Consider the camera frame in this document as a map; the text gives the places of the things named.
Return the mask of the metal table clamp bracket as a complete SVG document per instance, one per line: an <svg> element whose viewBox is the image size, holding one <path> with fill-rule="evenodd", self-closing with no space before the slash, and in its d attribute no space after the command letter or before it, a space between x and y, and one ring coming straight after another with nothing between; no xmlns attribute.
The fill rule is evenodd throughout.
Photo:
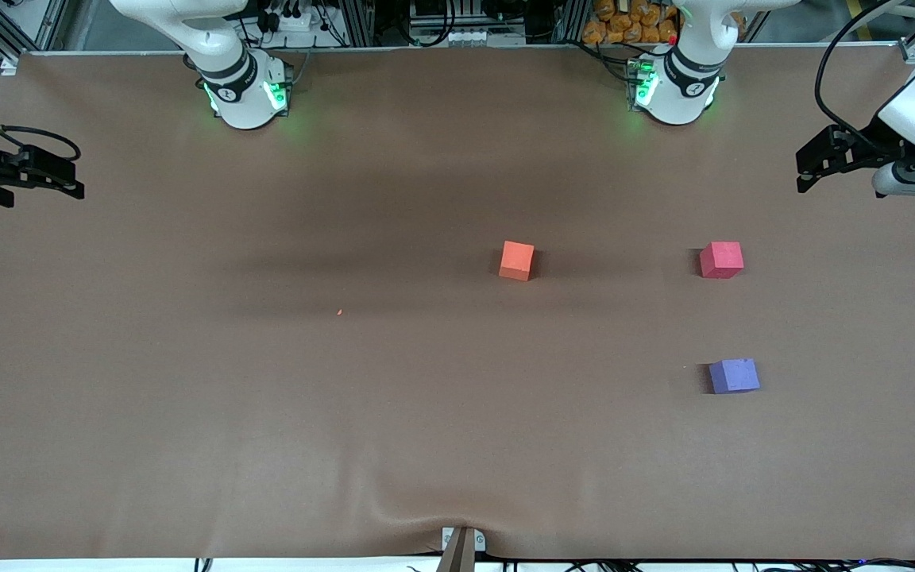
<svg viewBox="0 0 915 572"><path fill-rule="evenodd" d="M443 528L442 558L436 572L475 572L477 556L486 551L485 533L476 528Z"/></svg>

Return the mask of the orange foam block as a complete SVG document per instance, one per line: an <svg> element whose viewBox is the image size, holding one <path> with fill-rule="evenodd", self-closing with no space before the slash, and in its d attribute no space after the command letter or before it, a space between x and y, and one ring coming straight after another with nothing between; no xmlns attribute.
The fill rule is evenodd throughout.
<svg viewBox="0 0 915 572"><path fill-rule="evenodd" d="M498 267L498 276L515 281L529 281L536 253L533 244L504 242Z"/></svg>

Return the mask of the pile of orange packets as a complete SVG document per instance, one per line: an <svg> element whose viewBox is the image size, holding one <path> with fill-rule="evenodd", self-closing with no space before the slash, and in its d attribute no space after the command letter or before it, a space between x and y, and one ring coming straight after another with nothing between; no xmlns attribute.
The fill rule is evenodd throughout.
<svg viewBox="0 0 915 572"><path fill-rule="evenodd" d="M684 22L671 0L592 0L591 8L585 44L674 44Z"/></svg>

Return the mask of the brown table cover mat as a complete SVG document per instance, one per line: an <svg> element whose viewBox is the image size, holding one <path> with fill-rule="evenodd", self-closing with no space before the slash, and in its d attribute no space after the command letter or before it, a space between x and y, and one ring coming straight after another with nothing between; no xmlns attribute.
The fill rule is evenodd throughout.
<svg viewBox="0 0 915 572"><path fill-rule="evenodd" d="M0 558L915 560L915 198L796 191L818 57L667 128L573 48L319 53L249 133L177 55L23 58L87 194L0 210Z"/></svg>

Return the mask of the white power strip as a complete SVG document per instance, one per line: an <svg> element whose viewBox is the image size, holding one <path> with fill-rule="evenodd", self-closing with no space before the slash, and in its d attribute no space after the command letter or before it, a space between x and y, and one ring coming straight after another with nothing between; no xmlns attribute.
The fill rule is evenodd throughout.
<svg viewBox="0 0 915 572"><path fill-rule="evenodd" d="M258 18L262 32L308 33L313 19L310 5L284 5L279 10L268 10Z"/></svg>

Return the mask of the red foam block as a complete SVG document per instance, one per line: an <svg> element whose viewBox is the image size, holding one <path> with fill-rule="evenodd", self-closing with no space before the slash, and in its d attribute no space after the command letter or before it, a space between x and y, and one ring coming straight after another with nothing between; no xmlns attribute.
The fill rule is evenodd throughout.
<svg viewBox="0 0 915 572"><path fill-rule="evenodd" d="M740 274L747 265L739 242L710 242L698 254L701 278L723 280Z"/></svg>

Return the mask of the purple foam block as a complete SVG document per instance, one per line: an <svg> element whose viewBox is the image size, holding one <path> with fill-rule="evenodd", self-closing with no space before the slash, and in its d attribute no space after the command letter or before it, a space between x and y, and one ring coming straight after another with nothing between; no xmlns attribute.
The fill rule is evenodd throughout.
<svg viewBox="0 0 915 572"><path fill-rule="evenodd" d="M735 358L711 363L708 367L712 393L717 395L758 391L760 380L755 359Z"/></svg>

